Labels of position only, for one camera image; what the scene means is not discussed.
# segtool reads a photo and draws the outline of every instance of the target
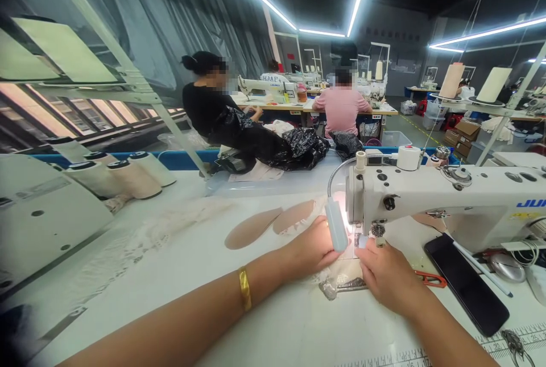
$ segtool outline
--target red scissors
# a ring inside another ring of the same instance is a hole
[[[419,270],[416,270],[415,274],[423,281],[423,284],[427,286],[444,288],[448,285],[447,281],[442,276],[425,273]]]

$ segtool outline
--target gray curtain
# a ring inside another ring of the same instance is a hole
[[[206,50],[226,57],[230,73],[257,78],[272,58],[257,0],[88,0],[162,97],[178,100],[193,80],[183,55]],[[112,55],[70,0],[2,0],[2,11],[51,18],[73,27],[103,62]]]

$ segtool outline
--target hand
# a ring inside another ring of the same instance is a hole
[[[262,108],[258,105],[253,105],[250,107],[250,109],[256,114],[261,116],[263,114]]]
[[[278,250],[283,280],[304,278],[331,265],[341,253],[334,251],[325,216],[319,216],[309,228]]]
[[[355,249],[360,258],[362,278],[379,303],[406,318],[415,317],[432,293],[415,275],[406,257],[388,243],[375,246],[369,238],[364,249]]]

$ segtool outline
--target pink shirt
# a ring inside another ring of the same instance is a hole
[[[346,131],[358,135],[358,113],[371,113],[371,105],[360,92],[350,87],[327,88],[313,104],[315,110],[326,111],[326,137],[330,131]]]

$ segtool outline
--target stool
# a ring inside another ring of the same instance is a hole
[[[419,115],[422,117],[425,112],[427,111],[427,102],[428,100],[422,100],[419,105],[417,106],[417,109],[415,110],[415,115]]]
[[[463,119],[463,114],[448,114],[445,119],[444,126],[442,127],[443,131],[450,129],[455,129],[455,126]]]

